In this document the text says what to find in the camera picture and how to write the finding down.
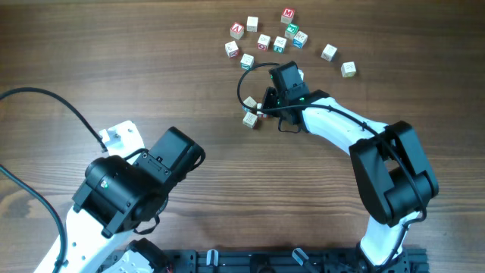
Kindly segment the blue sided plain wooden block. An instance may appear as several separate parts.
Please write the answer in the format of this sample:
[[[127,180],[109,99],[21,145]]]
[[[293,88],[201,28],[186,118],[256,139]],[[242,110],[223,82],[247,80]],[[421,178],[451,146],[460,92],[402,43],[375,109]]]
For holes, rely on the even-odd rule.
[[[254,108],[257,107],[257,102],[251,97],[248,96],[244,101],[243,101],[244,106],[242,109],[246,112],[253,112]]]

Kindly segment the blue engraved wooden block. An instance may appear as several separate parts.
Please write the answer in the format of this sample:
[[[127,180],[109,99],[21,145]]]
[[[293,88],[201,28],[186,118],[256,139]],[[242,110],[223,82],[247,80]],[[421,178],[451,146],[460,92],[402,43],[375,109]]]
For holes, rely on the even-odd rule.
[[[250,127],[252,129],[255,128],[256,124],[258,122],[258,116],[251,113],[251,112],[247,112],[245,117],[243,118],[242,120],[242,123],[244,125],[246,125],[247,127]]]

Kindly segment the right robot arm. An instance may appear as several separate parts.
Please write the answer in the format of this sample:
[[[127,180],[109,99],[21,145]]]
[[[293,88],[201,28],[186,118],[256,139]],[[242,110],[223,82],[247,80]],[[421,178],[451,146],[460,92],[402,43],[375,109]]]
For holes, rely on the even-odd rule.
[[[427,205],[439,192],[414,128],[404,121],[388,125],[369,120],[326,92],[310,91],[293,61],[272,65],[269,74],[273,85],[262,108],[349,155],[359,196],[370,215],[361,253],[370,269],[388,269],[402,255],[410,226],[426,219]]]

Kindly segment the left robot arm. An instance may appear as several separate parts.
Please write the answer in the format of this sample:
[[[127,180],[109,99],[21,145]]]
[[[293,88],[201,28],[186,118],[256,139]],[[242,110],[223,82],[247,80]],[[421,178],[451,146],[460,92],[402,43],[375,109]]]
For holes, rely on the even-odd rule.
[[[57,239],[37,272],[51,272],[66,246],[62,272],[94,272],[132,234],[149,234],[139,225],[158,219],[170,191],[205,159],[204,149],[170,127],[147,149],[135,124],[125,121],[101,131],[108,156],[97,158],[73,196],[66,239]]]

